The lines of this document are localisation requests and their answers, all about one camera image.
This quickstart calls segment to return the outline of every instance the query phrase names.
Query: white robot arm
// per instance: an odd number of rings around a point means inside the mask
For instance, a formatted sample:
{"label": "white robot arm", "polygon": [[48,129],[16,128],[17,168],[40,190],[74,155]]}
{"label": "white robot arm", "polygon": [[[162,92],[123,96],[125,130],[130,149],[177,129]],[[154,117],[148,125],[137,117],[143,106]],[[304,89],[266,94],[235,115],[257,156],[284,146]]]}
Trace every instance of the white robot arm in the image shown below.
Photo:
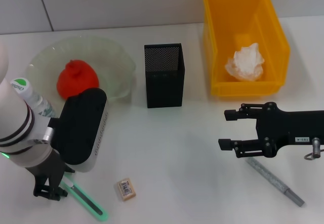
{"label": "white robot arm", "polygon": [[37,114],[5,79],[8,55],[0,46],[0,152],[35,176],[34,195],[60,200],[65,171],[93,168],[107,118],[107,97],[91,88],[67,99],[60,118]]}

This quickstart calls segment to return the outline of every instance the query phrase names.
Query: eraser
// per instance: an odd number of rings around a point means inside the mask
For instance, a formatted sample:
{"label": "eraser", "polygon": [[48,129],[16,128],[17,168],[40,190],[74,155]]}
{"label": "eraser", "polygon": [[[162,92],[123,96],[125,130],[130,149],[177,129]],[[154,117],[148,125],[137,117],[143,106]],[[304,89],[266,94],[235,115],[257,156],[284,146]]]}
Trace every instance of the eraser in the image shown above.
{"label": "eraser", "polygon": [[119,181],[117,183],[117,186],[118,186],[118,189],[119,189],[119,192],[121,194],[123,201],[129,200],[136,196],[134,187],[133,187],[129,178]]}

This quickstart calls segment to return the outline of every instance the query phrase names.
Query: green led light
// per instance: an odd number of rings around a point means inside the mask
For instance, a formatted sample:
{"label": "green led light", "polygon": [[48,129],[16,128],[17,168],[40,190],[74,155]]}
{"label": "green led light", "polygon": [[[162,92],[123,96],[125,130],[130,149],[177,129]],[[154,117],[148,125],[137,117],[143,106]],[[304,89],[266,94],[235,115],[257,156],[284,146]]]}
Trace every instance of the green led light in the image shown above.
{"label": "green led light", "polygon": [[2,153],[2,155],[4,155],[5,157],[9,158],[9,156],[5,153]]}

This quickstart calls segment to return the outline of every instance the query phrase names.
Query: water bottle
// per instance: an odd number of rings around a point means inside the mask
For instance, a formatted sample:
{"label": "water bottle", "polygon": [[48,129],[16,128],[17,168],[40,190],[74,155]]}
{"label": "water bottle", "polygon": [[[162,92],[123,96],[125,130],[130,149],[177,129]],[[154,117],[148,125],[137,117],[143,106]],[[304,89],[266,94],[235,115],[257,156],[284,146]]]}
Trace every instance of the water bottle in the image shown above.
{"label": "water bottle", "polygon": [[55,117],[55,111],[51,103],[36,93],[26,78],[13,79],[10,84],[35,114],[51,118]]}

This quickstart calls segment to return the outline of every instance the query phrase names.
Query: clear glass bowl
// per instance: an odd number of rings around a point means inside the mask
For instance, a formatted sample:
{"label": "clear glass bowl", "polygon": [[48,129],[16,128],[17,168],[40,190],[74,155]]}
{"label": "clear glass bowl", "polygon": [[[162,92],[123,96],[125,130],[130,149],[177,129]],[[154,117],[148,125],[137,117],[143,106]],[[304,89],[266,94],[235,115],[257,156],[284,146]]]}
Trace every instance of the clear glass bowl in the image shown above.
{"label": "clear glass bowl", "polygon": [[34,90],[51,102],[57,116],[65,100],[59,96],[56,83],[70,60],[83,60],[96,71],[99,87],[106,92],[108,101],[130,93],[135,63],[122,46],[96,36],[63,39],[41,51],[26,71],[26,78]]}

